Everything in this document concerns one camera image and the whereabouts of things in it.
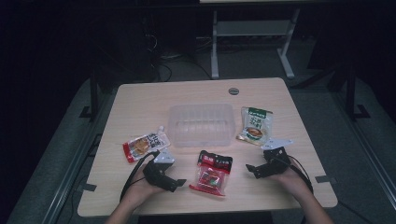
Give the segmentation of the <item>green and white food pouch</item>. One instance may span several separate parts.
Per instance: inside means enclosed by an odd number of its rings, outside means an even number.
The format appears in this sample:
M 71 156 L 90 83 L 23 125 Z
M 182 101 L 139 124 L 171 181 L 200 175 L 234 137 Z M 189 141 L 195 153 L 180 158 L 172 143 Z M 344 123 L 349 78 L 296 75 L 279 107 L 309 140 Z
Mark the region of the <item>green and white food pouch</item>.
M 263 146 L 272 135 L 273 112 L 256 107 L 241 108 L 242 131 L 237 140 Z

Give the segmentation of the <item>black metal stand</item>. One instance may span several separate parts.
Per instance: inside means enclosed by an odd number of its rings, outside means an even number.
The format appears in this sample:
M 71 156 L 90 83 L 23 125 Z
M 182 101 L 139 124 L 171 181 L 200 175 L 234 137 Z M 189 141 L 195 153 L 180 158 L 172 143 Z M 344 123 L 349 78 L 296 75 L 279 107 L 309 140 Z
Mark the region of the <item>black metal stand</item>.
M 98 113 L 98 84 L 97 75 L 95 71 L 90 73 L 90 104 L 83 107 L 79 116 L 84 119 L 89 119 L 93 122 Z
M 353 120 L 369 119 L 371 116 L 364 105 L 355 104 L 356 74 L 352 65 L 346 76 L 346 113 Z

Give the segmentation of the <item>orange spouted sauce pouch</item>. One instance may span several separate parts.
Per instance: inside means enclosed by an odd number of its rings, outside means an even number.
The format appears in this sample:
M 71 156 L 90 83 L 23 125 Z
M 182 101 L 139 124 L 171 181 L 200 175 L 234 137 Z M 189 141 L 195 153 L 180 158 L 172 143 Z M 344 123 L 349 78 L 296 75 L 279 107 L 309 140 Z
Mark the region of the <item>orange spouted sauce pouch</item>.
M 151 152 L 162 150 L 170 145 L 165 128 L 160 126 L 155 133 L 144 134 L 123 143 L 122 149 L 126 160 L 132 163 L 142 159 Z

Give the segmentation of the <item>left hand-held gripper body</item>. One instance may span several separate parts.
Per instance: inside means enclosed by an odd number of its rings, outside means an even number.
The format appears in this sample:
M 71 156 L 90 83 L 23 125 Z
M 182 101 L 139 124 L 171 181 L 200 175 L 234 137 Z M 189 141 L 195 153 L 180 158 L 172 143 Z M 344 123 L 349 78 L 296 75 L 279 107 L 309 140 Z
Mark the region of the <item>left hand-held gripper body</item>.
M 162 163 L 173 163 L 175 159 L 167 148 L 157 151 L 154 158 L 148 162 L 143 170 L 146 180 L 152 186 L 168 190 L 169 180 L 171 177 L 167 176 L 165 171 L 162 170 Z

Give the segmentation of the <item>clear plastic container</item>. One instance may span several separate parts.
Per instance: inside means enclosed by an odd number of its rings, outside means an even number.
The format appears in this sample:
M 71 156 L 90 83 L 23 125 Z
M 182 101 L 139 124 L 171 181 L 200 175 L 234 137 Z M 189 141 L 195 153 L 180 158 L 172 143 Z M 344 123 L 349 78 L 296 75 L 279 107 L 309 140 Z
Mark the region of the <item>clear plastic container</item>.
M 235 133 L 228 104 L 174 105 L 167 134 L 175 147 L 227 147 Z

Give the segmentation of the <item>white metal desk frame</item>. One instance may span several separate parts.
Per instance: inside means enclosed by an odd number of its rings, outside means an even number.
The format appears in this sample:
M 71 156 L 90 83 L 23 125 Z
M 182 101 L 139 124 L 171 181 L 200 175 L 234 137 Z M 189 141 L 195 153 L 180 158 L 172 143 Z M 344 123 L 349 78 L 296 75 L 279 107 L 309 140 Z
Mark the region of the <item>white metal desk frame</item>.
M 283 46 L 277 49 L 277 55 L 283 66 L 285 75 L 289 79 L 295 77 L 291 68 L 287 52 L 290 46 L 300 9 L 293 11 L 289 20 L 277 21 L 219 21 L 218 12 L 213 12 L 212 49 L 211 49 L 211 77 L 219 78 L 218 38 L 229 36 L 284 36 Z

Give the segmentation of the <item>grey metal floor rail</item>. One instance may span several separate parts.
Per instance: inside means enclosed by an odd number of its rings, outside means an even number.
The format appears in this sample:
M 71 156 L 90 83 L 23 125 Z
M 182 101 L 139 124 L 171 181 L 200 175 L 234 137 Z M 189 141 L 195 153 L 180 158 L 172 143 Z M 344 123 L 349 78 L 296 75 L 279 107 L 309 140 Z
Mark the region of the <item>grey metal floor rail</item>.
M 93 121 L 88 122 L 86 130 L 79 135 L 81 140 L 78 143 L 71 161 L 68 163 L 59 188 L 55 190 L 49 209 L 41 221 L 41 224 L 57 223 L 59 216 L 67 203 L 69 195 L 73 191 L 73 187 L 78 179 L 80 170 L 89 156 L 91 146 L 95 143 L 94 139 L 96 138 L 96 135 L 105 128 L 105 122 L 108 118 L 114 98 L 115 96 L 112 94 L 105 94 L 102 96 L 96 117 Z
M 384 190 L 393 209 L 396 210 L 396 184 L 375 153 L 374 146 L 370 143 L 368 137 L 364 134 L 363 129 L 359 125 L 359 120 L 368 120 L 372 117 L 367 112 L 364 105 L 352 107 L 352 114 L 349 114 L 347 112 L 347 102 L 343 99 L 343 96 L 340 93 L 333 93 L 332 98 L 337 104 L 339 110 L 343 113 L 344 119 L 354 133 L 355 138 L 358 140 L 381 188 Z

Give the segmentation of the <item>red and black snack packet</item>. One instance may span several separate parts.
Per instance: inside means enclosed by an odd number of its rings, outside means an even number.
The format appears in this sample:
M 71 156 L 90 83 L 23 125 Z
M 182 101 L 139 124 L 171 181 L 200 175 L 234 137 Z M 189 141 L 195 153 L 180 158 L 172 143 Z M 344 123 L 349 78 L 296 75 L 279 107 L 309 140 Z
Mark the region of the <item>red and black snack packet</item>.
M 232 170 L 233 158 L 202 150 L 197 161 L 194 181 L 189 184 L 193 190 L 224 196 L 228 176 Z

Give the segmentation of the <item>person's right hand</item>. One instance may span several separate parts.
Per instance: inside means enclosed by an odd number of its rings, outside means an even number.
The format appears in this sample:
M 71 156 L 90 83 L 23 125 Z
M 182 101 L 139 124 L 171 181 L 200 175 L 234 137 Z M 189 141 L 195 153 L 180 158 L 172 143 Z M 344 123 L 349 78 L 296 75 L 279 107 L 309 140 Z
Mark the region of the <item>person's right hand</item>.
M 291 194 L 296 201 L 302 202 L 312 196 L 312 192 L 305 184 L 304 180 L 299 176 L 300 169 L 293 161 L 290 167 L 282 174 L 271 175 L 270 179 L 275 180 L 286 192 Z

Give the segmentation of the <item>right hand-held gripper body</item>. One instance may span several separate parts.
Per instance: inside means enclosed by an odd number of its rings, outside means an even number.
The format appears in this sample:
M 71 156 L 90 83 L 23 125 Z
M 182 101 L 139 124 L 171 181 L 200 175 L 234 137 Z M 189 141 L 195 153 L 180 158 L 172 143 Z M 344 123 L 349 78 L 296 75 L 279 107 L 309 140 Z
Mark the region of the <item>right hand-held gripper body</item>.
M 263 151 L 274 149 L 276 154 L 272 158 L 264 158 L 266 163 L 258 167 L 261 177 L 282 174 L 290 166 L 290 159 L 285 146 L 292 143 L 293 141 L 288 139 L 271 138 L 262 146 Z

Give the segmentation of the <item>person's left hand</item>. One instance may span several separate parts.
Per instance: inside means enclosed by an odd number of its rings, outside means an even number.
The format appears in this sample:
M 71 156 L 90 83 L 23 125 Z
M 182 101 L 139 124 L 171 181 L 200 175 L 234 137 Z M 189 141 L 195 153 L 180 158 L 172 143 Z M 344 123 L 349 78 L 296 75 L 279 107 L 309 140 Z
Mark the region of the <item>person's left hand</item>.
M 133 178 L 133 184 L 126 190 L 121 202 L 129 208 L 136 208 L 143 204 L 149 197 L 156 193 L 163 192 L 163 189 L 152 186 L 146 180 L 143 173 L 146 165 L 143 165 Z

